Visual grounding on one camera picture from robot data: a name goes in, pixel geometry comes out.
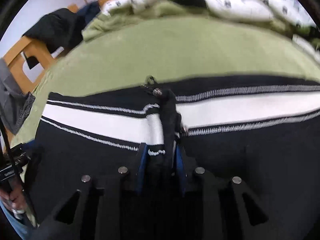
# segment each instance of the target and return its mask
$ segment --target gray garment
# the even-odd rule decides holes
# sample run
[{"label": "gray garment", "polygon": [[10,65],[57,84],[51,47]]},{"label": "gray garment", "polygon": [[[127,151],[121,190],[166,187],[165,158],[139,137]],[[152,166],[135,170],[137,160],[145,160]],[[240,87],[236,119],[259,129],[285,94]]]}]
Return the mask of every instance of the gray garment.
[{"label": "gray garment", "polygon": [[29,116],[35,97],[24,95],[7,64],[0,59],[0,117],[4,126],[16,134]]}]

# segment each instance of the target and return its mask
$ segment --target wooden bed frame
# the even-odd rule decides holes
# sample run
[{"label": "wooden bed frame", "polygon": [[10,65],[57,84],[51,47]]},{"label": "wooden bed frame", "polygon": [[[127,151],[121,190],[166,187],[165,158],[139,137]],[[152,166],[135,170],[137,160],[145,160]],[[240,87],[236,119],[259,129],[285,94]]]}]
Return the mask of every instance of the wooden bed frame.
[{"label": "wooden bed frame", "polygon": [[[102,6],[106,1],[108,0],[99,0],[98,3]],[[68,9],[76,13],[78,11],[78,6],[76,4],[71,4],[68,6]],[[22,57],[21,52],[24,52],[26,57],[34,56],[44,69],[34,82],[31,82],[23,72],[22,66],[25,60]],[[32,92],[41,81],[45,71],[56,61],[43,42],[26,36],[23,36],[15,43],[4,55],[3,59],[23,93]],[[9,141],[11,141],[13,135],[9,130],[7,130],[7,133]]]}]

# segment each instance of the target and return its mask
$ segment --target green blanket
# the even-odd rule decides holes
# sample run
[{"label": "green blanket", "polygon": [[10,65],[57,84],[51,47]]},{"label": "green blanket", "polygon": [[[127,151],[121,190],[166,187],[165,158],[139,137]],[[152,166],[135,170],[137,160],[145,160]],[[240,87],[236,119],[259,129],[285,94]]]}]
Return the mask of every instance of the green blanket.
[{"label": "green blanket", "polygon": [[290,39],[250,25],[184,12],[111,29],[120,30],[81,43],[47,71],[12,145],[34,138],[50,91],[84,96],[139,85],[148,75],[160,82],[235,73],[320,81],[318,65]]}]

